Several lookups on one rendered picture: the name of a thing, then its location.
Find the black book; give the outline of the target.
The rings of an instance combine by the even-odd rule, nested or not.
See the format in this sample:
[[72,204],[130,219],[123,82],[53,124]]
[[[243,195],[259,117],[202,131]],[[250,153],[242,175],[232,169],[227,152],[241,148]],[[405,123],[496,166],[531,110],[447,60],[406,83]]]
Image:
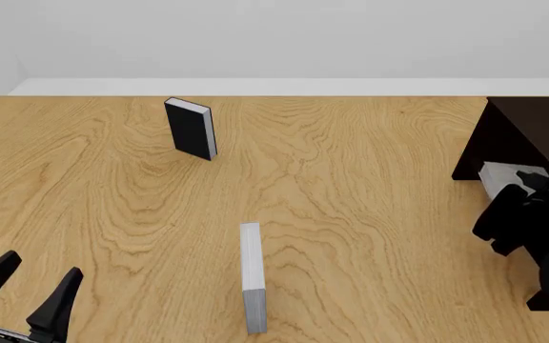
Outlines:
[[164,102],[178,151],[212,161],[217,155],[211,108],[170,97]]

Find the white grey book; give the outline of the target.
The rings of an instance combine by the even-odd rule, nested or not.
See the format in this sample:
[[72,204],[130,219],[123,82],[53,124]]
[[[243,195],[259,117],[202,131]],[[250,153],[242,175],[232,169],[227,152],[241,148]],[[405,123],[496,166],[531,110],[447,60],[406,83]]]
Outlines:
[[486,193],[491,200],[495,199],[500,191],[506,185],[519,185],[529,195],[535,193],[533,188],[524,185],[522,179],[517,175],[518,171],[524,173],[536,173],[546,178],[549,173],[545,168],[529,165],[513,165],[499,162],[484,162],[481,170],[478,172],[479,179],[482,182]]

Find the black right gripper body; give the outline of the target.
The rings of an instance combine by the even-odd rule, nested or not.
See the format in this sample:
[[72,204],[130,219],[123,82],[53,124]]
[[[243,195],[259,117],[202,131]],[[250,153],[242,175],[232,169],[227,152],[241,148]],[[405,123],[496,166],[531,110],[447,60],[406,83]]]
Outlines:
[[525,248],[531,256],[549,253],[549,188],[528,193],[506,185],[480,215],[472,233],[503,256]]

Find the dark brown wooden cabinet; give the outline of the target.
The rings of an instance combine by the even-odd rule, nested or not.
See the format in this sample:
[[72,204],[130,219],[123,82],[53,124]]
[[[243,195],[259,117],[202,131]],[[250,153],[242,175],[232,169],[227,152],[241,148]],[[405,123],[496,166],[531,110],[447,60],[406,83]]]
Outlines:
[[[480,180],[484,162],[529,165],[549,173],[549,96],[490,96],[470,136],[452,178]],[[549,188],[549,177],[518,171],[524,185]],[[526,302],[530,311],[549,311],[549,296],[541,290]]]

